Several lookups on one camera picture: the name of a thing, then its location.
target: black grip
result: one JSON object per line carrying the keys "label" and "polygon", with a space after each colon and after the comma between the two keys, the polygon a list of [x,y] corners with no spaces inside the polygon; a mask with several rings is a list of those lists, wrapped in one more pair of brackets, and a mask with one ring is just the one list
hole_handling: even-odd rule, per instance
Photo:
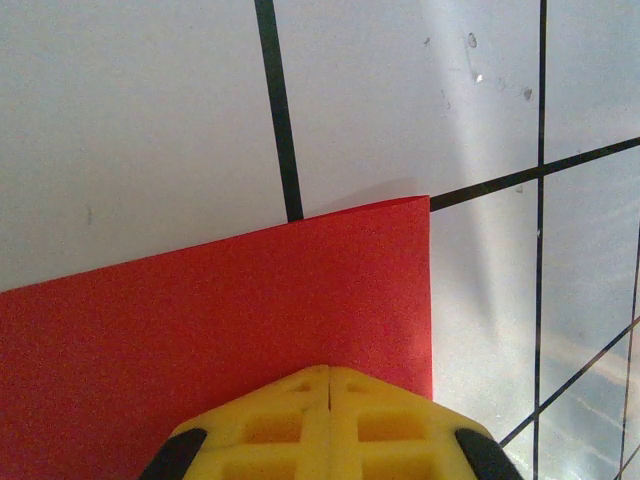
{"label": "black grip", "polygon": [[475,430],[456,430],[458,445],[478,480],[523,480],[495,440]]}
{"label": "black grip", "polygon": [[164,442],[138,480],[182,480],[196,458],[207,431],[192,428]]}

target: white surface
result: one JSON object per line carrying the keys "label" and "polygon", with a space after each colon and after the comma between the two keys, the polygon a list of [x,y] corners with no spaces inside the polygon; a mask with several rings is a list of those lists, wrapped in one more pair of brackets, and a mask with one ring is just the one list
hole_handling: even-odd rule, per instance
{"label": "white surface", "polygon": [[625,337],[540,415],[541,480],[618,473],[628,345]]}
{"label": "white surface", "polygon": [[640,136],[640,4],[548,2],[546,161]]}
{"label": "white surface", "polygon": [[631,321],[640,150],[545,180],[541,401]]}
{"label": "white surface", "polygon": [[529,182],[431,217],[434,399],[498,440],[533,411],[536,197]]}
{"label": "white surface", "polygon": [[0,290],[286,220],[253,1],[0,12]]}
{"label": "white surface", "polygon": [[536,164],[539,2],[275,7],[307,216]]}

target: grid line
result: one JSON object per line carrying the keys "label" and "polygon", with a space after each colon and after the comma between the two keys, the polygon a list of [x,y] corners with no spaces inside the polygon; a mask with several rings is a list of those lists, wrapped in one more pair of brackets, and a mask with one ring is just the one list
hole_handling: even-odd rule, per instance
{"label": "grid line", "polygon": [[[545,105],[547,98],[547,0],[540,0],[540,52],[538,67],[538,168],[544,167]],[[544,177],[538,178],[538,232],[536,239],[536,336],[533,386],[533,480],[538,480],[540,446],[540,346],[542,341],[542,263],[544,235]]]}
{"label": "grid line", "polygon": [[269,90],[269,102],[271,104],[273,131],[276,137],[276,148],[278,150],[278,163],[280,165],[284,205],[287,211],[287,220],[293,222],[295,220],[302,220],[304,213],[302,211],[302,196],[300,194],[300,182],[298,181],[296,153],[293,146],[291,119],[289,118],[287,88],[284,82],[284,70],[282,68],[282,54],[280,52],[280,40],[278,39],[276,12],[273,6],[273,0],[255,0],[255,5],[260,44],[262,45],[262,58],[264,60],[264,70],[267,77],[267,88]]}
{"label": "grid line", "polygon": [[574,383],[576,383],[576,381],[578,381],[580,379],[580,377],[582,377],[582,375],[584,375],[585,373],[587,373],[587,371],[598,361],[600,360],[605,353],[607,353],[609,350],[611,350],[620,340],[622,340],[624,338],[624,336],[629,333],[631,330],[633,330],[633,328],[635,328],[635,326],[640,323],[640,316],[637,317],[631,324],[629,324],[627,327],[625,327],[620,333],[618,333],[618,335],[616,335],[615,337],[613,337],[613,339],[607,343],[607,345],[600,350],[597,354],[595,354],[591,360],[589,360],[587,363],[584,364],[584,366],[578,370],[576,373],[573,374],[573,376],[567,380],[566,382],[564,382],[564,384],[562,384],[562,386],[560,388],[558,388],[558,390],[556,390],[548,399],[546,399],[541,405],[540,408],[538,408],[537,412],[532,412],[531,414],[529,414],[529,416],[527,416],[527,418],[525,418],[522,422],[520,422],[520,424],[514,428],[511,433],[509,433],[506,437],[504,437],[502,439],[502,441],[500,441],[500,446],[502,448],[506,447],[511,440],[513,440],[520,432],[522,432],[522,430],[524,430],[525,428],[527,428],[531,422],[533,422],[534,418],[536,416],[539,416],[542,412],[544,412],[553,402],[555,402],[558,397],[560,395],[562,395],[571,385],[573,385]]}
{"label": "grid line", "polygon": [[505,188],[515,187],[521,183],[543,178],[547,175],[577,167],[578,165],[592,162],[599,158],[608,157],[614,153],[623,152],[638,146],[640,146],[640,137],[635,137],[623,142],[607,145],[606,147],[596,148],[595,150],[556,160],[555,162],[538,165],[537,167],[528,168],[526,170],[521,170],[509,175],[477,183],[475,185],[459,188],[451,192],[435,195],[431,197],[431,211],[435,212],[437,210],[442,210],[443,208],[452,207],[468,200],[473,200],[490,193],[498,192]]}
{"label": "grid line", "polygon": [[[638,298],[638,271],[640,270],[640,221],[638,222],[638,249],[636,251],[636,271],[633,279],[633,301],[631,306],[631,321],[636,317],[636,299]],[[624,390],[624,410],[622,414],[622,441],[620,443],[620,474],[624,462],[624,438],[627,430],[627,407],[629,404],[629,376],[631,373],[631,352],[633,348],[633,330],[629,333],[629,351],[627,353],[627,378]]]}

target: red paper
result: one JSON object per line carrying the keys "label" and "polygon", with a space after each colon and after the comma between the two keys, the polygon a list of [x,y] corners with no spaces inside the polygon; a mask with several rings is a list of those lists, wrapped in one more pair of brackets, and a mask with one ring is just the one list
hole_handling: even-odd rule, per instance
{"label": "red paper", "polygon": [[314,364],[431,396],[429,199],[0,294],[0,476],[136,478],[182,421]]}

